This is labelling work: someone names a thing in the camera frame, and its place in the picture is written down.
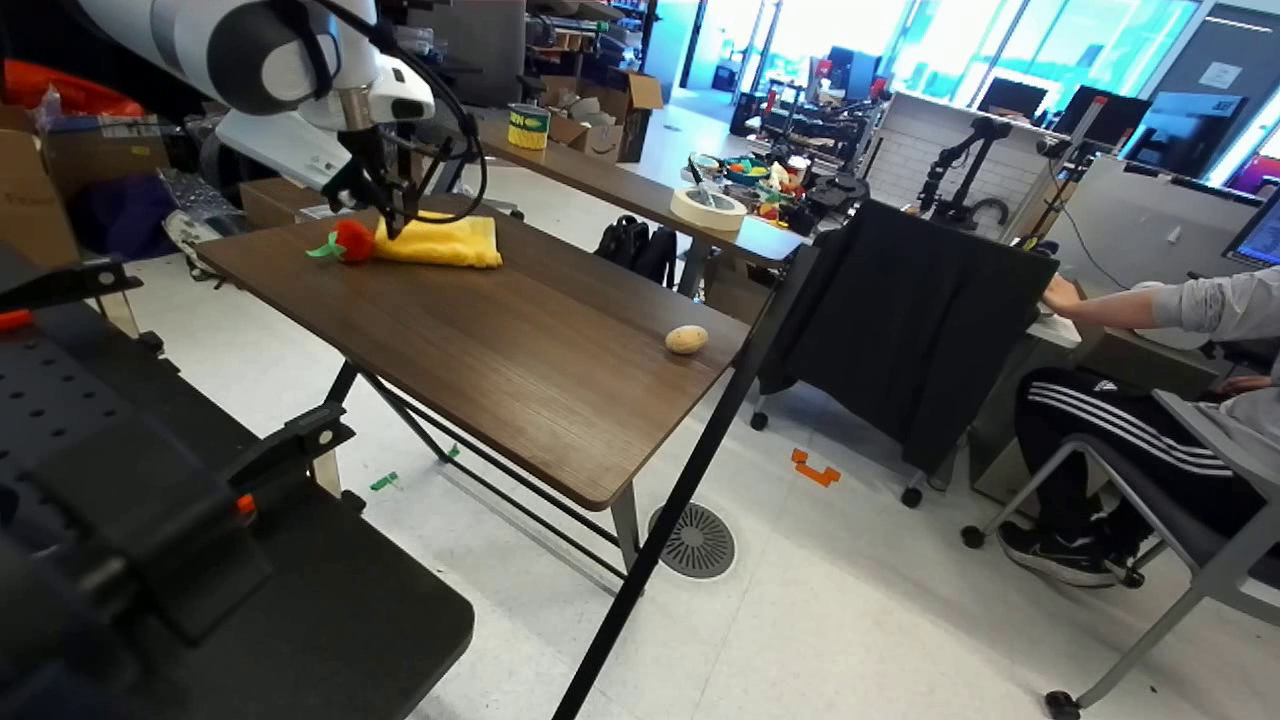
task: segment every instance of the orange object on floor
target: orange object on floor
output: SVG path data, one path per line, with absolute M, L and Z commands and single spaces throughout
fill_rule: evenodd
M 793 466 L 795 466 L 795 475 L 803 475 L 803 482 L 812 482 L 821 487 L 830 487 L 844 475 L 835 466 L 812 469 L 803 449 L 793 449 Z
M 33 325 L 37 325 L 33 313 L 0 313 L 0 336 L 5 336 L 5 332 L 25 332 L 25 328 L 33 328 Z
M 40 108 L 44 94 L 55 87 L 68 116 L 123 116 L 135 122 L 143 108 L 133 98 L 121 98 L 103 84 L 90 84 L 71 71 L 55 71 L 27 61 L 0 63 L 0 98 L 18 108 Z

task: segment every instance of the black pants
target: black pants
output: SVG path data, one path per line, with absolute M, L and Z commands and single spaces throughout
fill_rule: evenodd
M 1246 482 L 1233 475 L 1216 451 L 1199 449 L 1154 397 L 1082 371 L 1030 371 L 1016 404 L 1016 440 L 1028 469 L 1039 474 L 1073 434 L 1088 434 L 1116 449 L 1213 532 L 1239 532 L 1239 526 L 1262 508 Z M 1147 526 L 1124 502 L 1097 522 L 1088 466 L 1082 457 L 1073 457 L 1039 487 L 1039 535 L 1097 535 L 1104 554 L 1137 557 Z

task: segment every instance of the person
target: person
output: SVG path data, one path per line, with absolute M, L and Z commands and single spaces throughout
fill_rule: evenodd
M 1141 284 L 1132 293 L 1082 295 L 1073 281 L 1050 281 L 1043 304 L 1088 328 L 1186 328 L 1216 342 L 1280 342 L 1280 267 Z M 1271 371 L 1228 375 L 1220 415 L 1244 440 L 1280 451 L 1280 357 Z M 1262 502 L 1246 482 L 1185 434 L 1151 394 L 1121 388 L 1088 371 L 1028 371 L 1016 404 L 1016 440 L 1039 474 L 1065 436 L 1088 434 L 1144 469 L 1199 526 L 1235 532 Z M 1048 579 L 1104 588 L 1121 584 L 1141 554 L 1147 526 L 1132 505 L 1104 508 L 1088 494 L 1088 461 L 1058 466 L 1039 496 L 1034 527 L 1002 526 L 1007 561 Z

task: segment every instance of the tiled floor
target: tiled floor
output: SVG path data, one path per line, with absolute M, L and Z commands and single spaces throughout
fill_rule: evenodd
M 697 116 L 666 114 L 666 169 L 707 150 Z M 610 207 L 495 169 L 499 201 L 530 226 L 597 244 Z M 184 281 L 174 262 L 135 267 L 143 328 L 189 379 L 257 434 L 321 400 L 336 357 L 276 313 Z M 904 469 L 876 434 L 816 394 L 771 400 L 771 427 L 743 419 L 714 457 L 700 505 L 737 532 L 720 579 L 658 571 L 610 652 L 585 716 L 598 720 L 806 720 L 964 716 L 1034 720 L 1043 688 L 1082 688 L 1185 584 L 1154 564 L 1141 594 L 1065 594 L 1016 571 L 995 550 L 959 550 L 959 526 L 991 513 L 969 487 L 901 508 Z M 687 457 L 700 409 L 639 475 L 649 516 Z M 361 434 L 339 469 L 367 494 L 367 516 L 476 604 L 476 642 L 420 720 L 540 720 L 588 650 L 608 594 L 562 564 L 540 532 L 476 502 L 391 419 L 367 388 L 351 397 Z M 844 469 L 816 487 L 786 451 Z M 1195 613 L 1093 720 L 1262 720 L 1276 716 L 1280 635 L 1223 607 Z

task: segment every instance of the office chair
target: office chair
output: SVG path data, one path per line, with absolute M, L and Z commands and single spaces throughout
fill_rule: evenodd
M 1043 706 L 1050 720 L 1081 720 L 1081 707 L 1104 699 L 1199 601 L 1220 601 L 1235 613 L 1246 613 L 1262 626 L 1280 626 L 1280 607 L 1244 594 L 1244 579 L 1260 579 L 1280 588 L 1280 561 L 1269 557 L 1280 545 L 1280 451 L 1235 440 L 1223 419 L 1216 419 L 1203 404 L 1186 404 L 1173 394 L 1154 394 L 1154 400 L 1220 461 L 1233 466 L 1239 482 L 1246 482 L 1262 508 L 1235 532 L 1220 535 L 1203 527 L 1186 508 L 1151 483 L 1141 469 L 1132 469 L 1121 451 L 1093 436 L 1068 436 L 1058 451 L 1016 494 L 1012 505 L 989 526 L 998 527 L 1068 457 L 1093 457 L 1104 475 L 1124 494 L 1124 502 L 1151 526 L 1160 545 L 1137 561 L 1147 564 L 1160 550 L 1173 550 L 1193 569 L 1193 588 L 1082 693 L 1048 693 Z M 983 550 L 989 527 L 964 527 L 959 539 L 969 550 Z

